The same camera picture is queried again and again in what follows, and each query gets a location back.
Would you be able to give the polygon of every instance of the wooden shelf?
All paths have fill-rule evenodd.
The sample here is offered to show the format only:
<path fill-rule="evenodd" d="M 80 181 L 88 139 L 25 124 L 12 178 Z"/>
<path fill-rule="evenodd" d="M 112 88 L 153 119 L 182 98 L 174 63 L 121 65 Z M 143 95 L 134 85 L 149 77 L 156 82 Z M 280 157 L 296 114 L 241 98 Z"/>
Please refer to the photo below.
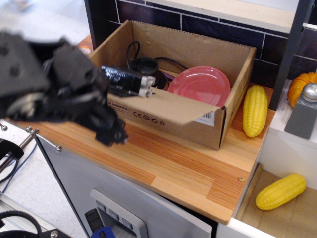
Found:
<path fill-rule="evenodd" d="M 280 177 L 262 170 L 259 164 L 236 219 L 277 238 L 315 238 L 317 234 L 317 191 L 311 188 L 288 203 L 268 211 L 257 208 L 255 199 L 260 191 Z"/>
<path fill-rule="evenodd" d="M 270 97 L 272 89 L 266 88 Z M 77 124 L 19 122 L 64 149 L 188 207 L 227 224 L 243 193 L 270 122 L 255 138 L 242 129 L 242 105 L 219 151 L 127 121 L 126 145 L 106 147 L 95 133 Z"/>

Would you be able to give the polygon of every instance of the wooden countertop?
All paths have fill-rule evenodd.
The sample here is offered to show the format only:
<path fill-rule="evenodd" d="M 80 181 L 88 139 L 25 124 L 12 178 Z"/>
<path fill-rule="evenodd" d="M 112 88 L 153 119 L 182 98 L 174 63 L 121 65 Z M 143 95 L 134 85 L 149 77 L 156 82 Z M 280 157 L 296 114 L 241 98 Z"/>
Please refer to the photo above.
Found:
<path fill-rule="evenodd" d="M 269 97 L 272 90 L 266 88 Z M 255 138 L 242 129 L 242 105 L 219 151 L 127 122 L 126 145 L 106 147 L 95 133 L 77 124 L 19 122 L 81 157 L 130 181 L 186 206 L 217 222 L 227 224 L 264 141 L 274 112 Z"/>

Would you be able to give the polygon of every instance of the pink plate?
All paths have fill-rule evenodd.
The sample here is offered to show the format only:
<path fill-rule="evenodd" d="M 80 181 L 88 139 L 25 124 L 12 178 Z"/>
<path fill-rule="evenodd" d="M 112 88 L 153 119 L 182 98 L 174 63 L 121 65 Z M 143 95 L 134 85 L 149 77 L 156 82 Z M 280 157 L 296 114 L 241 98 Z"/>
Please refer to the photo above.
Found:
<path fill-rule="evenodd" d="M 180 73 L 168 91 L 222 108 L 230 94 L 230 83 L 220 70 L 198 66 Z"/>

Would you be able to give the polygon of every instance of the white shelf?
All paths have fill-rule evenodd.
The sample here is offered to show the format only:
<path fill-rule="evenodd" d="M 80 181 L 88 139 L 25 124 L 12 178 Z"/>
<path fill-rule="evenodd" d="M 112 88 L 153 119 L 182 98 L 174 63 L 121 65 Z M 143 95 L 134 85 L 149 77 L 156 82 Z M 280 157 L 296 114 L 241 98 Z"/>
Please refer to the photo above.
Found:
<path fill-rule="evenodd" d="M 248 0 L 248 2 L 241 0 L 148 0 L 148 2 L 284 33 L 290 32 L 295 16 L 295 11 L 271 7 L 265 1 L 260 5 L 258 0 Z M 297 3 L 298 0 L 288 2 L 292 6 L 297 6 Z"/>

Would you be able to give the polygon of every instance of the corn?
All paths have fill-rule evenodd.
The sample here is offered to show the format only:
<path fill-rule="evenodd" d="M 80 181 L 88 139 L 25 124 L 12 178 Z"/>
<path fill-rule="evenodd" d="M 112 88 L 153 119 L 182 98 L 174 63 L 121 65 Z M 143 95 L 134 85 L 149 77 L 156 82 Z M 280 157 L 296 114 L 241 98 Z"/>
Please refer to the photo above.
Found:
<path fill-rule="evenodd" d="M 277 208 L 304 192 L 305 188 L 305 178 L 291 174 L 263 189 L 257 195 L 256 205 L 262 210 Z"/>
<path fill-rule="evenodd" d="M 264 88 L 255 85 L 248 89 L 243 105 L 243 130 L 247 136 L 255 137 L 263 130 L 267 104 Z"/>

